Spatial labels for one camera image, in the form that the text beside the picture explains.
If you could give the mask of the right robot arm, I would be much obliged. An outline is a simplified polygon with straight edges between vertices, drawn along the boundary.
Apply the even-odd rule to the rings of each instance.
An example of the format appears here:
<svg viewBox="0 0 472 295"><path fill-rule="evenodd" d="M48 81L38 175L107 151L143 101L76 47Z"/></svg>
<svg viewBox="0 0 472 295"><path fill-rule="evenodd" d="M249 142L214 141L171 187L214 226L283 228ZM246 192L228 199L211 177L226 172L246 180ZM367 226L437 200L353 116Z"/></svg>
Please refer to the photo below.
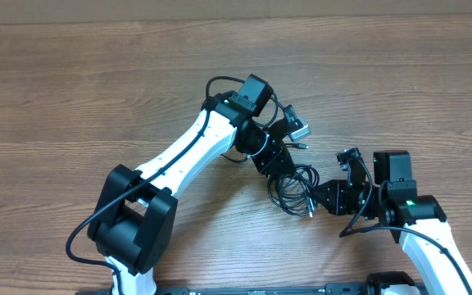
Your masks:
<svg viewBox="0 0 472 295"><path fill-rule="evenodd" d="M354 293L472 294L472 273L447 215L434 196L418 194L409 152L374 152L373 170L356 148L338 153L337 161L347 178L319 184L311 196L329 214L352 217L340 237L388 231L421 277L415 282L404 271L374 273Z"/></svg>

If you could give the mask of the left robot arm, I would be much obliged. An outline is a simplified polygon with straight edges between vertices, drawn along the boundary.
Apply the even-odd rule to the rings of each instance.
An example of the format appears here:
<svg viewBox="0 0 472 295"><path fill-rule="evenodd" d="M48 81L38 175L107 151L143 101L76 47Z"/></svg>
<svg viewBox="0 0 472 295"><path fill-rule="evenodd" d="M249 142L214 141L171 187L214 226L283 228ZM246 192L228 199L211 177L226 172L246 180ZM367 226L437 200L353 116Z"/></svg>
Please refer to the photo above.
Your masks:
<svg viewBox="0 0 472 295"><path fill-rule="evenodd" d="M118 165L107 176L88 237L114 275L113 294L154 294L153 267L170 241L179 196L197 175L230 148L252 159L260 174L295 171L284 137L310 134L293 107L275 106L283 119L255 121L274 90L249 75L239 91L207 95L194 124L164 152L131 170Z"/></svg>

